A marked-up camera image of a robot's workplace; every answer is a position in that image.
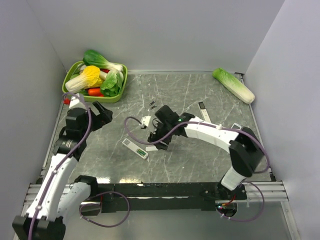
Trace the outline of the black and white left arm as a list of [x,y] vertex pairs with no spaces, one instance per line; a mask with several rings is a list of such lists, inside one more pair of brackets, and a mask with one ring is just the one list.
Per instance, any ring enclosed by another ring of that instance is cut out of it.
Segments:
[[65,126],[54,144],[51,162],[42,185],[23,216],[17,215],[12,227],[20,240],[62,240],[68,219],[84,201],[99,195],[97,179],[81,175],[71,190],[63,195],[67,181],[80,160],[91,132],[113,119],[113,112],[93,102],[95,114],[78,100],[73,100],[65,117]]

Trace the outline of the white battery cover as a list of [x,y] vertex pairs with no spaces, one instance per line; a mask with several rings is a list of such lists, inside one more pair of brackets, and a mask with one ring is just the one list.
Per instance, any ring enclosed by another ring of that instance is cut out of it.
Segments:
[[158,151],[158,149],[156,148],[156,146],[152,145],[152,146],[147,146],[145,148],[145,151],[146,152],[155,152],[155,151]]

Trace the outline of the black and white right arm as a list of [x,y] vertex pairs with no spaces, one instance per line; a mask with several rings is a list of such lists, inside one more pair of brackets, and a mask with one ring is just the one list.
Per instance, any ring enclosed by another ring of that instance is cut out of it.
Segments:
[[221,178],[218,193],[223,199],[230,199],[236,188],[247,178],[252,177],[264,157],[262,146],[253,131],[248,127],[225,128],[202,120],[190,114],[181,115],[167,105],[142,120],[144,128],[149,129],[149,143],[159,150],[167,150],[172,136],[183,136],[207,142],[225,150],[230,155],[231,167]]

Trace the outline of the long white remote control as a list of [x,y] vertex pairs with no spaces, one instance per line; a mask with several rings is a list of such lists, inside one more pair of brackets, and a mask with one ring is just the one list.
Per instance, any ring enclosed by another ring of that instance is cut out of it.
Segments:
[[[123,141],[122,141],[122,144],[124,146],[126,146],[129,150],[131,150],[132,152],[134,152],[135,154],[137,154],[139,157],[141,157],[142,159],[147,159],[149,154],[143,150],[142,148],[140,148],[138,145],[136,145],[135,143],[133,143],[131,140],[125,138]],[[143,150],[145,152],[145,155],[142,156],[140,155],[139,153],[137,153],[137,150],[140,149],[140,150]]]

